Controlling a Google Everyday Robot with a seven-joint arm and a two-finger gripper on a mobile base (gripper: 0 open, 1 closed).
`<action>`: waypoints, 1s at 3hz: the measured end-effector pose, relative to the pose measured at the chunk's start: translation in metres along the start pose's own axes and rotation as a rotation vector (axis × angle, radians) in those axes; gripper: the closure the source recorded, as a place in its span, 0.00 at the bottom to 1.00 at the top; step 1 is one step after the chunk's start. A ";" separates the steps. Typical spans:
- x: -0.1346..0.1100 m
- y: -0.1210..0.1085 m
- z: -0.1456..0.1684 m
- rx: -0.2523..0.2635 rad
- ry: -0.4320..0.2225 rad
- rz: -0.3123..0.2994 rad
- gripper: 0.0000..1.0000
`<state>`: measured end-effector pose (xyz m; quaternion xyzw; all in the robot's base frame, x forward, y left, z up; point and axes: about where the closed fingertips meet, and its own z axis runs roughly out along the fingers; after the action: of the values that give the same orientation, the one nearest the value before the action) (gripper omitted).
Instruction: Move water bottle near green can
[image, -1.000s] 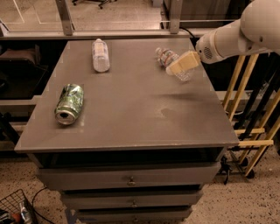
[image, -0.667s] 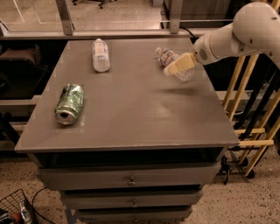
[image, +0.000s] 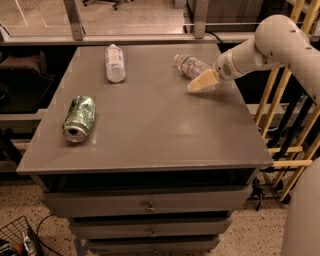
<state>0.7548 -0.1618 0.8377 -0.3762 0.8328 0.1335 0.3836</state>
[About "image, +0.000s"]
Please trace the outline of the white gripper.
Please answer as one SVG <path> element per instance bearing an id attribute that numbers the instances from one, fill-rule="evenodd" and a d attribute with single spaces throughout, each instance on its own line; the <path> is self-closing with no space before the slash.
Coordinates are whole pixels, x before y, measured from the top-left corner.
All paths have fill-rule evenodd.
<path id="1" fill-rule="evenodd" d="M 222 80 L 229 81 L 244 75 L 244 61 L 245 57 L 243 53 L 235 49 L 229 49 L 217 58 L 213 67 L 219 73 Z M 187 85 L 187 90 L 195 93 L 215 87 L 219 83 L 215 70 L 207 69 L 202 72 Z"/>

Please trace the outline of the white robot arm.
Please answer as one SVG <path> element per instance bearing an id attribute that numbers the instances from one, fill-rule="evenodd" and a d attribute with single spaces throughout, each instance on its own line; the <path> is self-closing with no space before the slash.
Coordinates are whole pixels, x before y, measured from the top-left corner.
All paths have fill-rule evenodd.
<path id="1" fill-rule="evenodd" d="M 311 100 L 320 105 L 320 51 L 287 16 L 272 15 L 254 37 L 221 54 L 213 66 L 187 85 L 203 91 L 258 70 L 285 66 Z M 281 256 L 320 256 L 320 158 L 298 176 L 288 207 Z"/>

